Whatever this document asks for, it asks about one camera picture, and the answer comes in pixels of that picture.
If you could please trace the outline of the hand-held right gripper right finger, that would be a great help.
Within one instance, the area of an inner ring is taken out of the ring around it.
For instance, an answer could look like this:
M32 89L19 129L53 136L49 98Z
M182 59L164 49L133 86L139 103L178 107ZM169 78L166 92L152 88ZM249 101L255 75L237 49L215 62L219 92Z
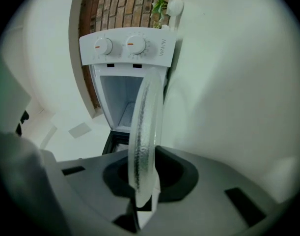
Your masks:
M152 236L261 236L286 208L215 160L158 146L156 166L162 188Z

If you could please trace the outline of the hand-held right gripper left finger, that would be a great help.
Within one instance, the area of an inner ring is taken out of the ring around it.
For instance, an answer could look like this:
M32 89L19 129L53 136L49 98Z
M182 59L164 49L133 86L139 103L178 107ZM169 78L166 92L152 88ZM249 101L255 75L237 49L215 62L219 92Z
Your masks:
M55 198L73 236L135 236L135 191L126 182L127 151L57 162L42 152Z

